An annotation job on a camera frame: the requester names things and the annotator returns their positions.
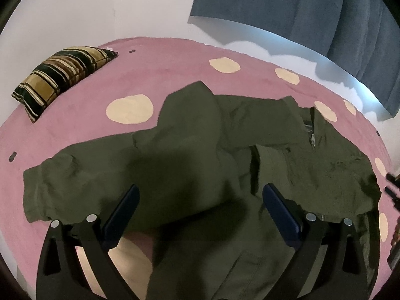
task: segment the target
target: striped pillow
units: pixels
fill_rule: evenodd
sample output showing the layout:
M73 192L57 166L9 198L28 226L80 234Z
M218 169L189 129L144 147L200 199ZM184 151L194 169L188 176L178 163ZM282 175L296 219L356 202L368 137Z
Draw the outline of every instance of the striped pillow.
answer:
M116 58L108 49L79 46L63 49L40 63L12 97L25 106L32 123L64 91Z

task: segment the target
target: blue gripper pad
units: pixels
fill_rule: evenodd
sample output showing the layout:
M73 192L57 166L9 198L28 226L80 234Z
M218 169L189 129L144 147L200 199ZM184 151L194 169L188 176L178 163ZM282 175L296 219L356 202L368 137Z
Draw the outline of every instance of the blue gripper pad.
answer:
M101 229L101 236L103 238L101 246L103 250L108 251L118 245L125 228L139 205L139 201L140 192L136 185L132 185L129 190L120 197L117 207L113 210Z
M299 221L291 214L282 195L273 184L264 186L262 200L286 245L298 250L302 243L302 227Z

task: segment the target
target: metal screw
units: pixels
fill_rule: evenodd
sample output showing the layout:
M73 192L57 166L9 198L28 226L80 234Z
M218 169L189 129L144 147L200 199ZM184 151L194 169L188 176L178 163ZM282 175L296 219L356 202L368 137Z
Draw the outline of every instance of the metal screw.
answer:
M343 222L344 222L344 224L347 225L347 226L351 226L351 225L353 224L353 221L352 221L351 219L349 219L348 217L345 218L345 219L343 220Z
M86 217L86 221L87 221L87 222L95 222L96 219L97 219L97 215L96 215L96 214L89 214L89 215Z
M58 220L54 220L50 225L52 228L57 228L60 225L60 222Z
M315 216L314 213L307 213L307 214L305 215L305 218L306 218L308 221L311 221L311 222L314 222L315 220L317 220L317 217Z

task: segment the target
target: zipper pull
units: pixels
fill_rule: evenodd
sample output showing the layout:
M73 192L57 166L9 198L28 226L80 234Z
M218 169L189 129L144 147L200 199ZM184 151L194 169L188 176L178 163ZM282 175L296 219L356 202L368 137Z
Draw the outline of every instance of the zipper pull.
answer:
M314 133L311 134L311 144L312 144L312 147L315 148L315 135L314 135Z

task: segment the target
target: beige fabric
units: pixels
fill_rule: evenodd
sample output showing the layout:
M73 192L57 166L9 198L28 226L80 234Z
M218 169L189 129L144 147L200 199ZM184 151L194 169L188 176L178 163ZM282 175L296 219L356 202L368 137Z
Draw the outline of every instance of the beige fabric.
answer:
M235 73L241 69L241 66L234 60L227 57L209 60L209 64L221 73Z
M383 164L382 160L379 158L375 158L375 165L376 165L377 169L379 170L380 174L383 177L386 177L386 174L388 172L386 171L385 165Z
M299 76L296 73L290 72L289 70L278 67L275 69L275 73L278 78L285 80L290 84L298 85L300 83Z
M338 120L335 112L330 109L327 105L325 105L321 101L316 101L314 103L315 107L317 107L318 111L324 116L328 121L336 122Z
M356 111L356 108L354 107L354 105L351 102L349 102L348 100L343 100L343 101L344 101L344 104L345 104L347 110L350 113L352 113L353 115L356 115L357 111Z
M381 240L385 242L389 235L388 218L385 213L379 214L379 232Z
M110 120L121 124L143 123L153 116L153 112L153 103L145 95L116 99L105 110Z
M108 254L132 291L140 300L144 300L150 275L153 271L151 261L138 246L124 237L121 238L117 247L111 249ZM93 293L105 297L82 247L77 248L77 255Z

